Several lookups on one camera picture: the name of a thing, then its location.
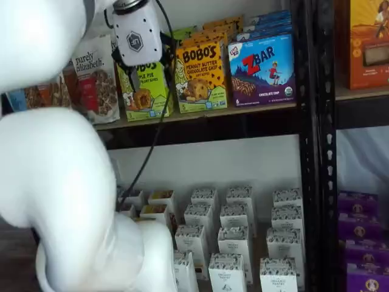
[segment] shelf board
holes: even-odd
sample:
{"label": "shelf board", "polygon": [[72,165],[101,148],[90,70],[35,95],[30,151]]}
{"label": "shelf board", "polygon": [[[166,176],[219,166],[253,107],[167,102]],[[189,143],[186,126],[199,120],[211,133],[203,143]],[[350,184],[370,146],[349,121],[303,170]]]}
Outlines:
{"label": "shelf board", "polygon": [[[204,117],[220,117],[220,116],[229,116],[233,114],[249,114],[249,113],[257,113],[261,111],[282,110],[285,108],[295,108],[295,107],[296,107],[296,103],[289,102],[289,103],[277,103],[274,105],[253,106],[253,107],[247,107],[247,106],[241,108],[230,107],[224,109],[217,109],[214,111],[199,111],[196,113],[186,113],[186,114],[181,114],[179,110],[176,109],[175,112],[173,112],[173,114],[170,117],[164,118],[164,123],[177,122],[182,120],[200,119]],[[116,128],[152,125],[158,123],[159,121],[159,119],[148,119],[148,120],[137,120],[133,122],[128,122],[125,113],[121,112],[120,116],[121,116],[120,120],[115,121],[113,123],[95,125],[95,129],[97,131],[112,130]]]}

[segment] bobo's box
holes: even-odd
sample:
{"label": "bobo's box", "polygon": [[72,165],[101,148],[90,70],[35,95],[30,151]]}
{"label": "bobo's box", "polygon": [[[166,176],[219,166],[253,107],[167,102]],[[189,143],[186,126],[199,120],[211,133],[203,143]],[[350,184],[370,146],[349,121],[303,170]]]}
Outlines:
{"label": "bobo's box", "polygon": [[292,35],[232,43],[228,50],[236,106],[295,99]]}
{"label": "bobo's box", "polygon": [[181,113],[227,107],[222,39],[177,49],[174,79]]}

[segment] small white box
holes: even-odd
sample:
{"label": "small white box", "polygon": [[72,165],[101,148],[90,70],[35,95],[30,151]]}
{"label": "small white box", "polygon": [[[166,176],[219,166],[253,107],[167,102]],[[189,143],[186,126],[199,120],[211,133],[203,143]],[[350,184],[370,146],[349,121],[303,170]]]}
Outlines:
{"label": "small white box", "polygon": [[226,199],[228,204],[247,204],[247,216],[249,218],[250,229],[253,231],[254,237],[256,237],[257,231],[255,202],[253,201],[251,194],[251,186],[230,187],[227,191]]}
{"label": "small white box", "polygon": [[220,228],[219,250],[222,254],[241,254],[244,262],[244,275],[247,284],[253,284],[253,253],[252,241],[249,237],[249,229],[245,226]]}
{"label": "small white box", "polygon": [[249,234],[252,231],[249,226],[249,218],[247,216],[247,204],[235,203],[223,205],[220,211],[221,227],[240,227],[247,226]]}
{"label": "small white box", "polygon": [[199,292],[192,252],[174,251],[177,292]]}
{"label": "small white box", "polygon": [[209,274],[213,292],[247,291],[241,254],[212,254]]}
{"label": "small white box", "polygon": [[210,204],[213,211],[213,225],[215,230],[220,228],[220,201],[218,197],[218,191],[214,188],[201,188],[195,189],[190,197],[192,204]]}
{"label": "small white box", "polygon": [[298,292],[292,259],[261,259],[260,279],[263,292]]}
{"label": "small white box", "polygon": [[304,245],[304,220],[301,206],[284,205],[272,209],[273,228],[296,228],[301,231],[301,243],[303,245],[303,260],[305,262]]}
{"label": "small white box", "polygon": [[156,221],[168,226],[170,232],[171,224],[168,208],[166,205],[146,205],[140,211],[141,218],[154,218]]}
{"label": "small white box", "polygon": [[170,223],[173,232],[177,230],[177,226],[181,223],[179,212],[177,211],[176,198],[173,190],[155,191],[148,198],[150,205],[164,204],[168,208]]}
{"label": "small white box", "polygon": [[187,225],[203,225],[207,234],[207,243],[210,251],[218,250],[211,205],[205,203],[189,204],[184,212],[184,218]]}
{"label": "small white box", "polygon": [[292,228],[269,228],[266,235],[267,249],[271,259],[290,257],[295,260],[297,286],[305,290],[305,268],[301,231]]}
{"label": "small white box", "polygon": [[209,280],[209,253],[204,226],[179,225],[176,232],[177,249],[193,253],[194,270],[197,279]]}

